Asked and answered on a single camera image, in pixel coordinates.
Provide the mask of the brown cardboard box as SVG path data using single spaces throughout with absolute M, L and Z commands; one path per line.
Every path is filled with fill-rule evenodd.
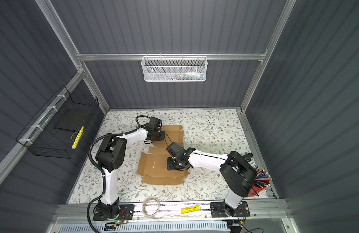
M 183 145 L 184 132 L 180 125 L 164 125 L 165 140 L 156 141 L 149 147 L 148 152 L 142 152 L 137 174 L 142 176 L 142 182 L 152 185 L 180 185 L 189 174 L 187 170 L 168 170 L 167 159 L 171 155 L 166 148 L 175 142 Z

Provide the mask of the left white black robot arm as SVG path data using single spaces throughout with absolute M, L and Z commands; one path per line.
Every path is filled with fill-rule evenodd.
M 165 139 L 162 120 L 156 117 L 137 116 L 137 128 L 125 133 L 107 133 L 97 138 L 89 148 L 90 162 L 102 174 L 102 194 L 96 198 L 97 208 L 107 218 L 113 219 L 122 212 L 119 197 L 114 185 L 117 183 L 117 170 L 125 160 L 126 148 L 137 142 L 151 144 Z

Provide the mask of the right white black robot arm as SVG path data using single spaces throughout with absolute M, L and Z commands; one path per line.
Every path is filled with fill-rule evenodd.
M 236 216 L 239 205 L 253 189 L 257 177 L 256 169 L 247 161 L 253 156 L 252 153 L 241 155 L 231 151 L 228 154 L 212 154 L 195 148 L 185 149 L 175 142 L 171 143 L 166 151 L 170 154 L 167 159 L 168 170 L 204 168 L 220 172 L 229 187 L 220 211 L 226 216 Z

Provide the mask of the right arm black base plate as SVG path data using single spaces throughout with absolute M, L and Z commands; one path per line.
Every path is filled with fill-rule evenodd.
M 240 202 L 236 209 L 228 206 L 225 201 L 210 203 L 212 217 L 249 217 L 250 211 L 247 202 Z

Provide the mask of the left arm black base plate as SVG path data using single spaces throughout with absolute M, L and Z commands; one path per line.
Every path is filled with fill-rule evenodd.
M 135 205 L 122 204 L 122 205 L 105 205 L 103 203 L 97 204 L 93 210 L 94 221 L 107 221 L 107 220 L 132 220 Z

